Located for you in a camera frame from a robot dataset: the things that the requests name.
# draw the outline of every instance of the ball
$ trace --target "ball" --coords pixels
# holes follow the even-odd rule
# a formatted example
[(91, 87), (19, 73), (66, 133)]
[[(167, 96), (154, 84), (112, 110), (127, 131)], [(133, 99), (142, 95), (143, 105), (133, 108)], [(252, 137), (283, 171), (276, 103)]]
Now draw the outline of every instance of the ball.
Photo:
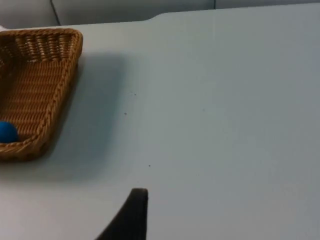
[(18, 131), (16, 127), (7, 121), (0, 121), (0, 143), (9, 144), (18, 142)]

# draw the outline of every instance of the white wall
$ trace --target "white wall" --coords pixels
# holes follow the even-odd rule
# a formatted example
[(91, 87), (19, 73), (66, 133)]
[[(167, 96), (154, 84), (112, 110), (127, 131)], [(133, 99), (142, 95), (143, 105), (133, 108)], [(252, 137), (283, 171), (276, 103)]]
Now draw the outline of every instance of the white wall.
[(49, 0), (0, 0), (0, 25), (6, 28), (56, 26)]
[(268, 5), (305, 4), (317, 2), (320, 2), (320, 0), (216, 0), (215, 5), (217, 9), (228, 9)]
[(62, 25), (130, 22), (166, 12), (213, 9), (214, 0), (53, 0)]

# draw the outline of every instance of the black curved object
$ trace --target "black curved object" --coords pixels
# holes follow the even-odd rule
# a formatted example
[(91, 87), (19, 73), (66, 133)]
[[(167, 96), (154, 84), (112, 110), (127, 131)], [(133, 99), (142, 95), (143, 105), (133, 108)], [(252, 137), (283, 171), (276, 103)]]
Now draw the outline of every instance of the black curved object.
[(134, 188), (128, 198), (96, 240), (146, 240), (148, 190)]

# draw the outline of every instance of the brown basket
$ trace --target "brown basket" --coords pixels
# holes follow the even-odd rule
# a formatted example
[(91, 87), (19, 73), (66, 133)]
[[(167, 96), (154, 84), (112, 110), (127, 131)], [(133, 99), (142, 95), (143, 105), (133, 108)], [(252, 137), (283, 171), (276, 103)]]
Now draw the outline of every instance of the brown basket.
[(0, 160), (30, 160), (47, 149), (82, 51), (74, 29), (0, 32), (0, 121), (19, 142), (0, 143)]

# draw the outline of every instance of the wicker basket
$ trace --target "wicker basket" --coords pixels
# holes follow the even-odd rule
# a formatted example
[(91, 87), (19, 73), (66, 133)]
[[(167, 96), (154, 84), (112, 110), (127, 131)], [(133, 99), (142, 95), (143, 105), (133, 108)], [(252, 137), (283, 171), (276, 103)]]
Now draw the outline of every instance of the wicker basket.
[(14, 124), (19, 142), (0, 143), (0, 161), (45, 152), (70, 92), (82, 51), (74, 29), (0, 32), (0, 121)]

